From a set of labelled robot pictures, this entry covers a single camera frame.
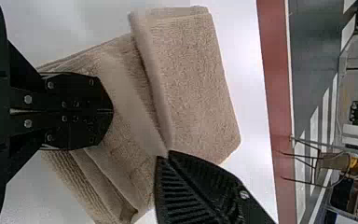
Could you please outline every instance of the stack of towels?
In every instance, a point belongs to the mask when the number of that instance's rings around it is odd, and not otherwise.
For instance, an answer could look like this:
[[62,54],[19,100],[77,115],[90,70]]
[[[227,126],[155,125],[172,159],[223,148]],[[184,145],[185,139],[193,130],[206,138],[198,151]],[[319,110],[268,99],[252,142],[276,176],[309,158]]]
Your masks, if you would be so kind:
[[129,18],[130,34],[38,69],[96,76],[115,107],[97,147],[43,152],[97,224],[133,223],[153,207],[156,156],[173,149],[219,164],[241,141],[208,8]]

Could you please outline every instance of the chair leg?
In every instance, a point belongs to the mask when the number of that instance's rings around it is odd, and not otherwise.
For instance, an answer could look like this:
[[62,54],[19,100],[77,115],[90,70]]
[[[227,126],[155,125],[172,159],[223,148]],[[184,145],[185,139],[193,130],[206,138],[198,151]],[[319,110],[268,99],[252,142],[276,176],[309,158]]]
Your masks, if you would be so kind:
[[313,167],[312,165],[310,165],[310,164],[307,163],[306,161],[303,161],[303,160],[301,160],[301,159],[299,159],[299,158],[296,158],[296,161],[300,161],[300,162],[306,164],[307,166],[309,166],[310,168],[315,169],[315,167]]
[[306,142],[304,142],[304,141],[297,140],[297,139],[295,139],[295,141],[296,141],[296,142],[299,142],[299,143],[301,143],[301,144],[303,144],[304,146],[307,146],[307,147],[316,149],[318,152],[322,152],[320,148],[315,147],[315,146],[312,146],[311,144],[308,144],[308,143],[306,143]]
[[284,176],[281,176],[282,179],[287,180],[287,181],[292,181],[292,182],[297,182],[297,183],[302,183],[302,184],[309,184],[309,185],[314,185],[312,184],[312,181],[307,182],[307,181],[302,181],[302,180],[296,180],[296,179],[292,179],[292,178],[287,178]]
[[323,188],[323,189],[329,189],[329,188],[331,188],[331,186],[323,186],[323,185],[313,184],[312,181],[307,182],[307,181],[302,181],[302,180],[296,180],[296,179],[292,179],[292,178],[287,178],[287,177],[284,177],[284,176],[281,176],[281,178],[284,179],[284,180],[287,180],[287,181],[292,181],[292,182],[302,183],[302,184],[308,184],[308,185],[312,185],[312,186],[315,186],[315,187],[320,187],[320,188]]
[[285,153],[285,152],[282,152],[282,151],[280,151],[280,153],[285,155],[285,156],[290,156],[290,157],[300,157],[300,158],[315,159],[315,160],[323,159],[322,157],[303,156],[303,155],[298,155],[298,154]]

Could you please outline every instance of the bolt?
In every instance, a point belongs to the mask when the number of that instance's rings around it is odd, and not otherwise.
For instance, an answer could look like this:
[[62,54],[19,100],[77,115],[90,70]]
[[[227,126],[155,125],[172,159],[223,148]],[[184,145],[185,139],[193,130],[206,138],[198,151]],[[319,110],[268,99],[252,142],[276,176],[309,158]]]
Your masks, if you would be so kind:
[[32,96],[30,96],[30,95],[24,96],[24,103],[26,103],[27,105],[30,105],[32,103]]
[[49,142],[51,142],[53,140],[53,135],[49,134],[47,139],[48,139]]
[[24,127],[25,128],[32,128],[32,121],[30,119],[26,119],[24,121]]
[[48,88],[49,89],[54,89],[54,82],[48,82]]
[[241,191],[240,191],[240,196],[241,196],[241,198],[244,199],[244,200],[250,198],[249,193],[248,193],[246,190],[241,190]]

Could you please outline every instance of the chair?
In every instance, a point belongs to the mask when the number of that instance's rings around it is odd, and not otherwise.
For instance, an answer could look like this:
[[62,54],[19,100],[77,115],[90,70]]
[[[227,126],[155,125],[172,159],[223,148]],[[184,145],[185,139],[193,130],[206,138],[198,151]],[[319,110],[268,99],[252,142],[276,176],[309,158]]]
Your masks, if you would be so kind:
[[[358,160],[357,155],[354,155],[353,153],[349,153],[349,152],[344,152],[344,151],[339,152],[339,153],[322,152],[319,148],[314,147],[310,144],[307,144],[303,141],[296,140],[296,142],[317,150],[318,151],[317,157],[289,154],[289,153],[283,153],[283,152],[281,152],[281,153],[285,156],[292,157],[295,160],[300,161],[300,162],[304,163],[305,165],[309,166],[310,171],[311,171],[310,181],[301,181],[301,180],[296,180],[296,179],[287,178],[287,177],[282,177],[283,179],[288,180],[288,181],[294,181],[294,182],[298,182],[298,183],[313,185],[313,186],[317,186],[317,187],[321,187],[321,188],[325,188],[325,189],[331,189],[334,186],[336,186],[337,184],[339,184],[346,177],[353,178],[353,177],[358,176],[358,172],[356,171],[356,169],[352,169],[357,164],[357,162],[356,162],[356,160]],[[302,158],[303,160],[310,159],[310,164],[307,163],[306,161],[301,160],[300,158]],[[326,186],[324,184],[322,184],[322,185],[317,184],[316,181],[317,181],[322,169],[339,170],[339,171],[341,171],[341,173],[343,173],[343,175],[341,175],[339,177],[338,181],[335,182],[334,184],[328,183]]]

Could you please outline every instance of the red stripe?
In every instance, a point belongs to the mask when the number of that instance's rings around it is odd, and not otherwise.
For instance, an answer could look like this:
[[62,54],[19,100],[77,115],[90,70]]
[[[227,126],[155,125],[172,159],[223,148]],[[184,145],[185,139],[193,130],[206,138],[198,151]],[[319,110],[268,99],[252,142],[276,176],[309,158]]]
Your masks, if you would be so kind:
[[257,0],[268,105],[269,133],[279,222],[296,223],[296,185],[281,176],[295,177],[294,161],[279,151],[293,153],[286,15],[283,0]]

